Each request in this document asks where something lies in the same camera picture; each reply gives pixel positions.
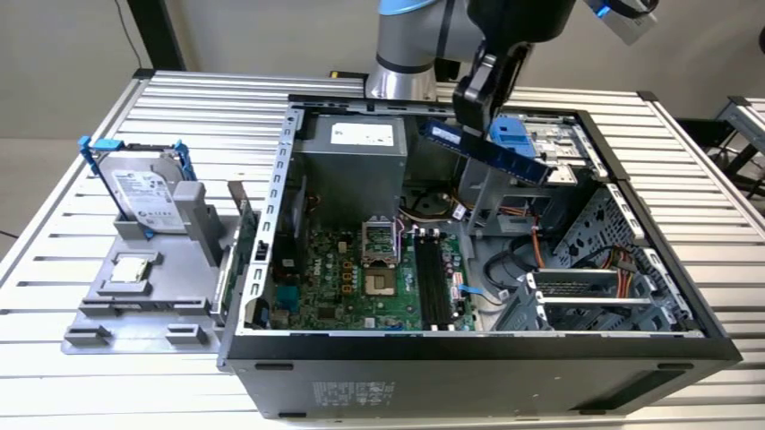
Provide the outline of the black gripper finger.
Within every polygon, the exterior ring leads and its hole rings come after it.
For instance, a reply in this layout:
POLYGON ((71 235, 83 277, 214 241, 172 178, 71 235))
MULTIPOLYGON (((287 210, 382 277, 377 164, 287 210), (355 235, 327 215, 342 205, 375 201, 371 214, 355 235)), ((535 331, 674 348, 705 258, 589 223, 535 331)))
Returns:
POLYGON ((497 113, 509 100, 514 90, 519 74, 531 55, 533 44, 519 43, 511 47, 509 53, 502 57, 501 64, 495 67, 495 87, 493 89, 491 112, 497 113))
POLYGON ((470 72, 459 80, 451 98, 457 121, 473 130, 486 130, 489 127, 499 67, 497 56, 482 43, 470 72))

